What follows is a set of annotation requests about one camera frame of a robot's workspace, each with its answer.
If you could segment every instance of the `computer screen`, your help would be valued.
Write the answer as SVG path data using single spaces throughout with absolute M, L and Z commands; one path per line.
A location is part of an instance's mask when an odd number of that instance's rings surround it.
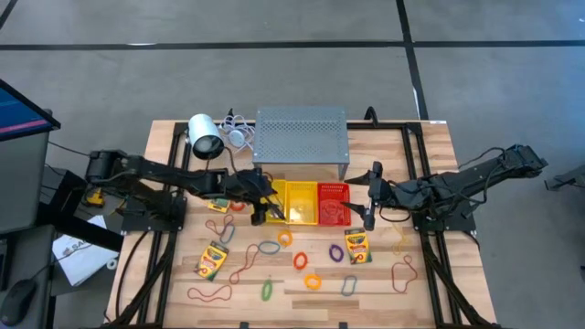
M 0 141 L 60 128 L 60 123 L 0 80 Z

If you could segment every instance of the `gray floor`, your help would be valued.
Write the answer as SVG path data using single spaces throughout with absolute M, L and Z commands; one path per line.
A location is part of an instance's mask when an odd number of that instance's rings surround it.
M 7 0 L 0 0 L 0 7 Z M 415 41 L 585 38 L 585 4 L 553 0 L 408 0 Z M 392 0 L 19 0 L 1 44 L 400 40 Z M 459 161 L 528 143 L 552 176 L 585 164 L 585 48 L 417 49 L 431 119 L 446 120 Z M 151 120 L 220 118 L 233 107 L 375 106 L 416 119 L 402 48 L 0 52 L 0 76 L 63 123 L 51 140 L 141 153 Z M 85 159 L 49 149 L 82 175 Z M 476 214 L 499 323 L 585 327 L 583 191 L 505 182 Z M 97 325 L 111 275 L 58 299 L 59 328 Z

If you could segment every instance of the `wooden table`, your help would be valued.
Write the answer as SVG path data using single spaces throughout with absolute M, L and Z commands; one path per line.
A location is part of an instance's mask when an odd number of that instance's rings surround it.
M 150 132 L 144 156 L 150 160 L 166 163 L 171 144 L 174 121 L 155 121 Z M 444 123 L 423 122 L 422 128 L 431 171 L 440 173 L 456 170 L 457 163 L 452 148 L 449 130 Z M 371 168 L 372 162 L 384 165 L 384 177 L 395 181 L 408 180 L 402 137 L 395 130 L 350 130 L 349 148 L 351 163 L 346 177 L 362 175 Z M 420 161 L 416 142 L 411 138 L 412 149 L 421 176 Z M 180 164 L 183 147 L 179 147 L 177 163 Z M 189 169 L 203 168 L 205 162 L 193 155 Z M 210 167 L 229 167 L 228 153 L 211 161 Z M 242 151 L 236 156 L 238 169 L 251 167 L 250 151 Z M 317 180 L 335 182 L 337 178 L 334 165 L 265 165 L 264 171 L 276 178 L 289 180 Z M 350 186 L 351 202 L 367 203 L 366 186 Z M 254 266 L 241 273 L 241 281 L 232 285 L 233 295 L 227 302 L 216 300 L 202 302 L 187 298 L 187 290 L 197 287 L 205 294 L 211 294 L 224 284 L 229 284 L 229 275 L 243 266 L 246 248 L 252 243 L 263 240 L 276 240 L 284 226 L 264 225 L 253 227 L 247 207 L 242 213 L 234 214 L 236 232 L 228 244 L 229 256 L 213 282 L 205 281 L 193 272 L 201 253 L 211 240 L 218 236 L 205 227 L 208 219 L 213 219 L 221 228 L 223 214 L 207 209 L 206 201 L 187 196 L 187 215 L 185 227 L 178 234 L 170 291 L 166 304 L 165 327 L 234 327 L 240 322 L 249 322 L 250 327 L 337 327 L 340 322 L 348 322 L 350 327 L 420 327 L 432 328 L 434 322 L 431 299 L 424 270 L 420 248 L 420 238 L 412 227 L 411 221 L 394 224 L 378 218 L 376 229 L 368 232 L 373 262 L 350 265 L 347 256 L 341 263 L 333 262 L 328 255 L 331 243 L 344 245 L 344 229 L 313 226 L 290 226 L 293 244 L 276 255 L 259 254 Z M 384 210 L 388 218 L 404 218 L 401 211 Z M 362 220 L 352 213 L 352 227 L 361 228 Z M 401 252 L 396 247 L 401 240 L 402 230 L 407 241 Z M 140 233 L 125 237 L 120 256 L 118 271 L 114 280 L 108 315 L 113 318 L 114 301 L 121 275 L 121 268 L 128 258 L 130 249 Z M 469 302 L 485 319 L 495 322 L 494 309 L 490 300 L 484 269 L 476 245 L 463 233 L 445 234 L 454 280 Z M 144 272 L 151 248 L 152 234 L 149 234 L 136 251 L 132 264 L 124 279 L 122 288 L 122 308 L 135 295 L 144 280 Z M 303 271 L 293 267 L 293 256 L 299 251 L 308 255 L 309 264 Z M 405 255 L 412 257 L 412 265 L 418 278 L 411 282 L 406 293 L 398 293 L 392 287 L 390 269 Z M 323 278 L 319 291 L 309 291 L 303 283 L 304 276 L 315 273 Z M 408 266 L 397 265 L 395 284 L 404 289 L 406 281 L 414 273 Z M 356 293 L 345 297 L 340 293 L 344 277 L 355 275 L 358 278 Z M 261 287 L 271 277 L 273 293 L 269 301 L 261 300 Z M 445 321 L 451 316 L 448 312 L 446 291 L 439 284 L 442 309 Z M 227 297 L 227 289 L 218 296 Z M 154 320 L 158 285 L 154 287 L 148 313 L 148 321 Z

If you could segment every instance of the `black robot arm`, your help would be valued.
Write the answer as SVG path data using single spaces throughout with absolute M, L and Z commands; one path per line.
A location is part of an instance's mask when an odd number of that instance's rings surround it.
M 384 180 L 382 164 L 375 162 L 365 175 L 346 180 L 349 184 L 369 186 L 370 204 L 364 207 L 346 203 L 346 206 L 362 217 L 367 230 L 374 229 L 376 207 L 421 213 L 430 223 L 424 230 L 444 230 L 449 222 L 461 222 L 460 219 L 468 218 L 485 203 L 489 187 L 508 178 L 536 177 L 548 165 L 530 146 L 514 145 L 500 150 L 502 153 L 497 157 L 459 173 L 446 172 L 402 183 Z M 472 198 L 480 192 L 484 193 L 483 199 Z
M 273 211 L 284 218 L 280 209 L 270 201 L 261 203 L 263 197 L 268 199 L 276 192 L 260 168 L 239 170 L 230 175 L 227 168 L 187 171 L 146 160 L 140 155 L 127 155 L 119 150 L 94 151 L 90 154 L 86 172 L 88 183 L 127 194 L 158 214 L 170 211 L 174 198 L 172 193 L 154 190 L 143 184 L 141 179 L 176 186 L 203 199 L 225 198 L 252 204 L 253 225 L 264 222 L 266 211 Z

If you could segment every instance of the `yellow tray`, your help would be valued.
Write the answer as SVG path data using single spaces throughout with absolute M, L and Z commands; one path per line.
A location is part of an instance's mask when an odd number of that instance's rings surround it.
M 286 200 L 286 180 L 274 179 L 272 182 L 272 189 L 275 190 L 277 194 L 271 195 L 268 198 L 274 205 L 279 206 L 282 213 L 285 214 L 284 201 Z M 274 217 L 271 212 L 266 213 L 266 221 L 268 223 L 284 223 L 284 220 Z
M 317 182 L 286 182 L 285 216 L 288 224 L 317 225 Z

